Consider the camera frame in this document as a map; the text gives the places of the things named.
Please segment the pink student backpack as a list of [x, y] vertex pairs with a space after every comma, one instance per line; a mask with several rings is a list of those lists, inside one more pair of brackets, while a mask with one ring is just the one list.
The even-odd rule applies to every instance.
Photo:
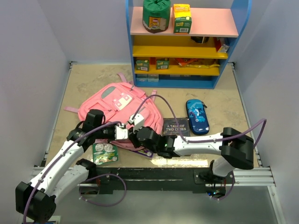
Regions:
[[[80, 122], [85, 120], [87, 113], [92, 109], [104, 113], [103, 122], [105, 124], [119, 121], [120, 124], [125, 124], [129, 130], [133, 127], [128, 123], [130, 116], [139, 113], [145, 118], [143, 127], [149, 126], [159, 135], [163, 129], [163, 117], [152, 97], [147, 97], [142, 89], [133, 86], [125, 78], [121, 83], [109, 84], [88, 98], [76, 110]], [[108, 143], [131, 151], [145, 149], [143, 147], [135, 148], [129, 139], [113, 140]]]

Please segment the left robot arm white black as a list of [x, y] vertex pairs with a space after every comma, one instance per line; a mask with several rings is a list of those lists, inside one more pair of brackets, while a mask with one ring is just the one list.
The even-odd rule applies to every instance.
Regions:
[[104, 123], [104, 113], [90, 110], [84, 121], [70, 131], [61, 149], [44, 169], [28, 183], [20, 182], [15, 189], [16, 211], [23, 222], [30, 218], [47, 222], [57, 204], [78, 184], [96, 180], [96, 165], [80, 159], [96, 139], [115, 139], [120, 122]]

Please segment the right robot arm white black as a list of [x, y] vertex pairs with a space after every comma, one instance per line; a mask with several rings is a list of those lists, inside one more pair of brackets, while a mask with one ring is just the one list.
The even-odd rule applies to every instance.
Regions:
[[214, 135], [193, 137], [162, 136], [150, 127], [142, 127], [131, 129], [128, 137], [133, 146], [144, 147], [166, 159], [193, 154], [218, 155], [219, 158], [211, 162], [210, 170], [202, 175], [213, 183], [219, 183], [236, 168], [251, 170], [254, 167], [253, 139], [231, 127]]

